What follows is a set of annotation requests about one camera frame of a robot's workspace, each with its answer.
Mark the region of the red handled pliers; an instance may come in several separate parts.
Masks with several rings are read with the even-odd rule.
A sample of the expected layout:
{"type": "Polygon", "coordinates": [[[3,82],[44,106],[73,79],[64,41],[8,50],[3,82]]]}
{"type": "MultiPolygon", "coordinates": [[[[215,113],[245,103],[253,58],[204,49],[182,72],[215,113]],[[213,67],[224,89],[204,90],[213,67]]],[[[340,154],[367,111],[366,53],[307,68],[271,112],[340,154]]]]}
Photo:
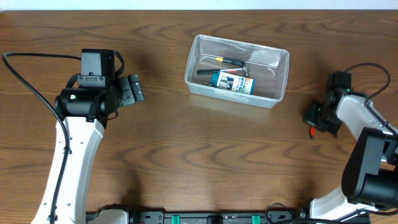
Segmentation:
{"type": "Polygon", "coordinates": [[[310,136],[310,139],[315,139],[315,128],[314,127],[310,127],[309,136],[310,136]]]}

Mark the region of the blue white screwdriver set box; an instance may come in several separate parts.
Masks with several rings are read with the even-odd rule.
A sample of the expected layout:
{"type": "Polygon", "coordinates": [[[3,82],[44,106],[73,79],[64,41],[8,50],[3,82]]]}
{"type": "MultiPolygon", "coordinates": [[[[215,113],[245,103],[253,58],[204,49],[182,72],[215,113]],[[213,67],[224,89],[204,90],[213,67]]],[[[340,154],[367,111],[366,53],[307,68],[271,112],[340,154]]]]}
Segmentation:
{"type": "Polygon", "coordinates": [[[251,95],[254,91],[255,80],[226,72],[217,72],[212,74],[210,86],[251,95]]]}

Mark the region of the small black handled claw hammer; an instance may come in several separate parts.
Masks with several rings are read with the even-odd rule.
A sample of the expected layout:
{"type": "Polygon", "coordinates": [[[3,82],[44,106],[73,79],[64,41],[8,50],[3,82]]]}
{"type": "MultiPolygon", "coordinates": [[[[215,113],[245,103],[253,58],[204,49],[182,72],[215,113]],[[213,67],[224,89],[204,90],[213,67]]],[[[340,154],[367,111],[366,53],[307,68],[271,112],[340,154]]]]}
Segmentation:
{"type": "Polygon", "coordinates": [[[218,72],[226,72],[232,74],[235,74],[236,72],[243,72],[243,77],[249,78],[249,67],[246,65],[246,62],[244,60],[224,60],[223,63],[237,66],[237,68],[197,70],[197,75],[207,75],[218,72]]]}

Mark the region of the clear plastic storage container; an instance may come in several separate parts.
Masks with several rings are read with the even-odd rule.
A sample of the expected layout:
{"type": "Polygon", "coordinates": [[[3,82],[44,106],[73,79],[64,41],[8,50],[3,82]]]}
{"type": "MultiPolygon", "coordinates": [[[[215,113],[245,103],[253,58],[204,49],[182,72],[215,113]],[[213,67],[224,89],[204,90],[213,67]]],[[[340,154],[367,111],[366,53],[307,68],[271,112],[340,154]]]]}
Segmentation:
{"type": "Polygon", "coordinates": [[[284,98],[289,77],[290,54],[287,50],[263,45],[197,35],[188,57],[185,83],[190,93],[243,103],[263,108],[273,108],[284,98]],[[249,78],[255,80],[251,95],[204,85],[211,81],[212,74],[197,75],[197,70],[237,67],[210,67],[199,60],[204,55],[242,59],[249,67],[249,78]]]}

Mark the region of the black yellow handled screwdriver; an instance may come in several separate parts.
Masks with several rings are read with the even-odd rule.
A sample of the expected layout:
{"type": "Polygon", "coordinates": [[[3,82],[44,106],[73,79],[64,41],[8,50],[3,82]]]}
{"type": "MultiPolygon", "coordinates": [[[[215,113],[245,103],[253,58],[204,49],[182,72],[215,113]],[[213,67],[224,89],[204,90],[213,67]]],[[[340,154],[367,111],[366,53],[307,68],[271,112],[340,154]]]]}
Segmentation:
{"type": "Polygon", "coordinates": [[[199,62],[210,67],[245,67],[246,62],[242,59],[204,55],[199,62]]]}

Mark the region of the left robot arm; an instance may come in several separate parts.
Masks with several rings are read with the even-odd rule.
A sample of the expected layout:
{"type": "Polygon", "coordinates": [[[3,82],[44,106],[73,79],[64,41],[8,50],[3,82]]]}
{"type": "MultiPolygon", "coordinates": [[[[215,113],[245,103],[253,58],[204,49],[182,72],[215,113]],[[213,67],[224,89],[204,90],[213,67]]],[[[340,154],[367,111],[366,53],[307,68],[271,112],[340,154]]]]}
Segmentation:
{"type": "Polygon", "coordinates": [[[143,101],[137,75],[115,67],[121,54],[83,49],[81,71],[55,99],[56,145],[45,193],[34,223],[85,223],[95,154],[107,122],[118,109],[143,101]]]}

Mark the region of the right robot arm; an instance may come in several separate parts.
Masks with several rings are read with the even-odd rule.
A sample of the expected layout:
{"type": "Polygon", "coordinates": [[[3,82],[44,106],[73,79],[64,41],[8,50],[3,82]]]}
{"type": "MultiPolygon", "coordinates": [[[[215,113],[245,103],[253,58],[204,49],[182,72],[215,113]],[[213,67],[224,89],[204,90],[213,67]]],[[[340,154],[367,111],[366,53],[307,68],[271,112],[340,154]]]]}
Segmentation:
{"type": "Polygon", "coordinates": [[[397,170],[383,169],[381,163],[397,166],[397,129],[373,107],[367,95],[352,90],[351,74],[329,75],[323,101],[314,101],[303,120],[310,126],[311,137],[316,130],[336,136],[345,124],[356,140],[341,185],[312,200],[308,217],[348,221],[371,212],[392,214],[397,208],[397,170]]]}

